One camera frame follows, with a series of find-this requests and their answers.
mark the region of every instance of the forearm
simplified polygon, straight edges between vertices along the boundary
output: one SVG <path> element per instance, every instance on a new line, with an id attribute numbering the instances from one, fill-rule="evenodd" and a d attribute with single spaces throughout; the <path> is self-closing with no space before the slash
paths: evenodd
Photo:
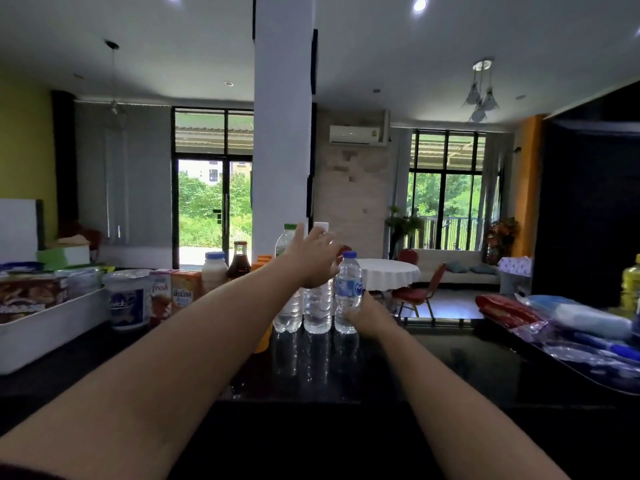
<path id="1" fill-rule="evenodd" d="M 405 330 L 393 325 L 380 342 L 449 480 L 567 479 L 500 409 Z"/>
<path id="2" fill-rule="evenodd" d="M 166 476 L 299 287 L 281 257 L 207 294 L 0 439 L 0 460 L 68 477 Z"/>

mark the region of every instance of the railing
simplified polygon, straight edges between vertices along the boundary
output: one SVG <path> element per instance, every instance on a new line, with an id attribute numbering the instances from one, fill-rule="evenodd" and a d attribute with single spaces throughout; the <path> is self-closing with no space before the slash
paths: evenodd
<path id="1" fill-rule="evenodd" d="M 416 249 L 436 249 L 438 218 L 436 216 L 420 217 L 420 220 L 422 224 L 415 233 L 413 247 Z M 467 217 L 444 217 L 442 219 L 440 249 L 476 250 L 476 236 L 478 231 L 482 233 L 482 220 L 477 217 L 472 217 L 470 221 Z"/>

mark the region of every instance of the kitchen counter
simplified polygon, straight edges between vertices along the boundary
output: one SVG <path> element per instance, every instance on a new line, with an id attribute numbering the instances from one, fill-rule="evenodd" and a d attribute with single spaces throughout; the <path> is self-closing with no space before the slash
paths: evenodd
<path id="1" fill-rule="evenodd" d="M 574 480 L 632 467 L 635 448 L 626 438 L 640 426 L 639 398 L 603 389 L 534 351 L 520 350 L 514 337 L 489 321 L 474 325 L 410 331 Z M 101 325 L 1 377 L 0 433 L 142 335 L 117 334 Z M 204 418 L 173 476 L 201 471 L 212 453 L 228 459 L 241 451 L 286 458 L 289 448 L 351 451 L 354 444 L 385 461 L 401 458 L 404 467 L 437 472 L 379 346 L 357 335 L 314 336 L 300 329 L 274 334 L 266 352 L 249 358 Z"/>

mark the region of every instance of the sofa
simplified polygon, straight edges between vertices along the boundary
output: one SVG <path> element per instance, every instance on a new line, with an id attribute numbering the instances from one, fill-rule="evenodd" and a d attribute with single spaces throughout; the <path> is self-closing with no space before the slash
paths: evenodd
<path id="1" fill-rule="evenodd" d="M 448 251 L 439 249 L 416 249 L 418 253 L 418 268 L 422 272 L 421 282 L 428 283 L 431 277 L 446 262 L 458 261 L 466 267 L 475 266 L 482 262 L 479 251 Z M 441 283 L 470 284 L 470 285 L 500 285 L 499 274 L 452 273 L 445 271 Z"/>

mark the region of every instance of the blue bottle label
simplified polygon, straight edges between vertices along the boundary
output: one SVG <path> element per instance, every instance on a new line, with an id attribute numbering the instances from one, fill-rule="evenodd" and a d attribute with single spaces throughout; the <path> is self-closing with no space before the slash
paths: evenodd
<path id="1" fill-rule="evenodd" d="M 145 321 L 145 291 L 122 291 L 109 300 L 111 325 L 123 327 L 142 324 Z"/>
<path id="2" fill-rule="evenodd" d="M 336 280 L 335 293 L 340 296 L 362 296 L 362 280 Z"/>

